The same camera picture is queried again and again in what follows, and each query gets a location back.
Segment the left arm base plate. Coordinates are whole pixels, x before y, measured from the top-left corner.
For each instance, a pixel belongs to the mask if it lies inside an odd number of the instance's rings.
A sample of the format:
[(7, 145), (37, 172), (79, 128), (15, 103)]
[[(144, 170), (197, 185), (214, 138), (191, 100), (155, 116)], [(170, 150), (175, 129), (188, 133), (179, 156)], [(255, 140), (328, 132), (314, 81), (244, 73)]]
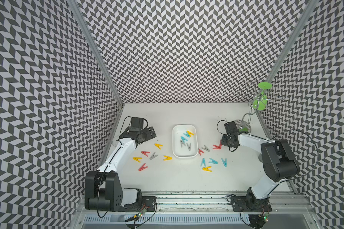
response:
[(142, 209), (147, 209), (147, 212), (154, 212), (156, 210), (156, 200), (155, 196), (142, 197), (133, 204), (122, 206), (121, 210), (125, 212), (140, 212)]

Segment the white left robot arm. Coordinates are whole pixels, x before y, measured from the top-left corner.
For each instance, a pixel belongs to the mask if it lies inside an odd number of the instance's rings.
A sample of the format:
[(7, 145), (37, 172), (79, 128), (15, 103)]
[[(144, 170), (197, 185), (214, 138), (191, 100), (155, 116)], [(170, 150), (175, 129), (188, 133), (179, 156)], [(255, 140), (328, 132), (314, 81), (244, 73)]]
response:
[(97, 212), (138, 211), (143, 208), (140, 189), (122, 186), (119, 174), (125, 159), (138, 145), (156, 138), (145, 118), (131, 117), (129, 126), (120, 134), (109, 158), (85, 177), (85, 208)]

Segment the red clothespin group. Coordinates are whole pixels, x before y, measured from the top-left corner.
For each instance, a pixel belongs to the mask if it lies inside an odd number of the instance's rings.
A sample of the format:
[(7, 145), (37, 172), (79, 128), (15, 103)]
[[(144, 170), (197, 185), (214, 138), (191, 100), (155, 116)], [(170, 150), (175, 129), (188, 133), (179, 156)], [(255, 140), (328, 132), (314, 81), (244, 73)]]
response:
[(222, 148), (222, 142), (219, 142), (219, 145), (213, 145), (213, 150), (218, 150)]

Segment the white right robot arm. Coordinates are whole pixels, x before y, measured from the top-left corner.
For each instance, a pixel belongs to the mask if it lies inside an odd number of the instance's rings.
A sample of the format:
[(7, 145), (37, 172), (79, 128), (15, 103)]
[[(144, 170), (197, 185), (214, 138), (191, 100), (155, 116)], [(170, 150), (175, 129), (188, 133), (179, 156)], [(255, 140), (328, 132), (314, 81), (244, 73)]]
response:
[(262, 156), (264, 175), (247, 190), (244, 204), (249, 210), (259, 210), (269, 203), (269, 195), (275, 188), (300, 172), (295, 154), (286, 140), (266, 140), (239, 131), (234, 121), (224, 124), (222, 145), (236, 150), (239, 146), (249, 147)]

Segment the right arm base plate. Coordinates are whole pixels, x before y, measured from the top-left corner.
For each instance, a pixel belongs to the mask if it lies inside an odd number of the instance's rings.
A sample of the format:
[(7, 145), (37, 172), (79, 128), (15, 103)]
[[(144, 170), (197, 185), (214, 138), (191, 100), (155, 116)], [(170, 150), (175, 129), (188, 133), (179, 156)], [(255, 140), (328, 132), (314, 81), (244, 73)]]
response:
[(241, 212), (242, 210), (254, 211), (254, 212), (271, 212), (272, 207), (269, 202), (269, 198), (255, 199), (244, 196), (231, 196), (229, 197), (234, 212)]

